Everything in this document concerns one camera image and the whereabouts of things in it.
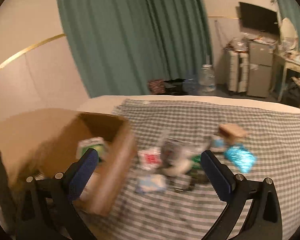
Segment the white red sachet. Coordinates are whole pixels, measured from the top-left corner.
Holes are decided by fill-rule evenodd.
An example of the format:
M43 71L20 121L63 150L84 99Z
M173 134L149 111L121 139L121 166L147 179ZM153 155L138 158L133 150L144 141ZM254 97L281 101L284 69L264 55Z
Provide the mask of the white red sachet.
M154 170L159 168L162 164L159 147L152 147L139 151L138 158L140 166L143 170Z

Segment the blue glitter bottle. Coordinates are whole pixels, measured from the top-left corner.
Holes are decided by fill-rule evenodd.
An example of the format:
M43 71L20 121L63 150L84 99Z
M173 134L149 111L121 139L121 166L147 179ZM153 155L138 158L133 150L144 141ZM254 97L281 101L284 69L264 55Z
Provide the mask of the blue glitter bottle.
M249 152L242 144L235 144L230 146L225 152L224 156L232 162L240 172L249 173L253 168L256 157Z

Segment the green white medicine box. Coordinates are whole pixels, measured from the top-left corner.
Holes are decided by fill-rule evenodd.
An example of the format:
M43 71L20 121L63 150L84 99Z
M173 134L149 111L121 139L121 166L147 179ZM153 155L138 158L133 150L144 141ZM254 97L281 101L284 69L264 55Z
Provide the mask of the green white medicine box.
M78 142L76 159L79 159L85 152L92 148L98 152L98 157L104 161L108 154L108 143L102 137L94 137Z

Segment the green snack packet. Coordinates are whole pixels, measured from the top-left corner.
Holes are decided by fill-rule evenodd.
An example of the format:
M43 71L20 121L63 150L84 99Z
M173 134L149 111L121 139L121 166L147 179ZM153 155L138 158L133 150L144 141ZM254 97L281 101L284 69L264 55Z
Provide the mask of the green snack packet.
M201 155L195 155L191 158L193 161L193 167L194 168L200 168L201 167Z

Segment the blue cloud tissue pack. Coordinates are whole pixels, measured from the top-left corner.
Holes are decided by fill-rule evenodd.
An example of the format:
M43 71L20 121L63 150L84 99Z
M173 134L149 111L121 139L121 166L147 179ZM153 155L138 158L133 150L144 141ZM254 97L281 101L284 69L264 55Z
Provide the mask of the blue cloud tissue pack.
M137 193L164 192L167 189L166 177L161 174L141 176L137 182Z

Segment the small brown cardboard box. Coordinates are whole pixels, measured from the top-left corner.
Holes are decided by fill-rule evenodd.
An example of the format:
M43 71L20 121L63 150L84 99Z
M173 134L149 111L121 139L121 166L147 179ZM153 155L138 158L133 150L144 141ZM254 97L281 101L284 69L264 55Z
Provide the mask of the small brown cardboard box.
M218 134L229 145L234 145L242 141L248 135L247 131L237 124L220 124Z

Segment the printed wet wipes pack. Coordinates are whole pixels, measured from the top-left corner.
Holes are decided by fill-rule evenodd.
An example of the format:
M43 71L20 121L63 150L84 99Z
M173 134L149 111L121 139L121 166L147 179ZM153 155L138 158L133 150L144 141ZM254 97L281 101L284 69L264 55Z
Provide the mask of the printed wet wipes pack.
M178 166L188 159L188 146L179 140L166 138L160 146L160 159L164 168Z

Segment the large clear water bottle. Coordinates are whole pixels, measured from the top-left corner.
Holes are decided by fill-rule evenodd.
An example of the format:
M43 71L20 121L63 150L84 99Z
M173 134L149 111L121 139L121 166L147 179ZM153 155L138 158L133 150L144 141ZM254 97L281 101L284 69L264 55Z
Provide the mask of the large clear water bottle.
M199 77L199 95L213 95L216 91L215 71L211 64L202 65Z

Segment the white dressing table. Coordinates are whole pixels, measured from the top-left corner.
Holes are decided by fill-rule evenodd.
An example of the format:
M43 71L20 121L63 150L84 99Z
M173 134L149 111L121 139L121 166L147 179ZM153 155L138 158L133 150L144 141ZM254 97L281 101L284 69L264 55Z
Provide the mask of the white dressing table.
M274 53L271 92L276 93L277 102L281 102L292 76L300 77L300 54L290 59L284 53Z

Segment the white drawer cabinet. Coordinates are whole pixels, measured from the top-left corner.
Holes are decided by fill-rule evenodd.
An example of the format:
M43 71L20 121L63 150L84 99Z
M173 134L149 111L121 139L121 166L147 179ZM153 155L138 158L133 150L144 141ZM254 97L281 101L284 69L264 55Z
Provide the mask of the white drawer cabinet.
M249 54L228 50L225 55L228 91L245 93L249 77Z

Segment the grey mini fridge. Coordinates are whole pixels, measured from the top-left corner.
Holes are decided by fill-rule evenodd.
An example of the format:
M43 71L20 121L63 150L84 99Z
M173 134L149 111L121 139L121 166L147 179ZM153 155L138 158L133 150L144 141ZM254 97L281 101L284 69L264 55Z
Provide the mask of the grey mini fridge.
M267 98L269 95L273 50L269 45L249 42L249 77L247 95L258 98Z

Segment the green curtain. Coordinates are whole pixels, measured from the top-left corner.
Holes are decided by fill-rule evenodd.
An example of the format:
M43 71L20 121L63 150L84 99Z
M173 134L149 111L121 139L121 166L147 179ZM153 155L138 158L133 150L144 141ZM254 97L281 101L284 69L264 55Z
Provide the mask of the green curtain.
M57 0L88 94L146 95L213 58L203 0Z

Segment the black wall television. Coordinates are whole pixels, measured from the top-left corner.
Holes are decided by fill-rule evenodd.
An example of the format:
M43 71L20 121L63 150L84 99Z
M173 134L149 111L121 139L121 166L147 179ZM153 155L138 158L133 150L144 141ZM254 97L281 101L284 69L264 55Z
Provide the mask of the black wall television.
M279 35L279 24L275 11L257 5L239 2L240 19L244 28Z

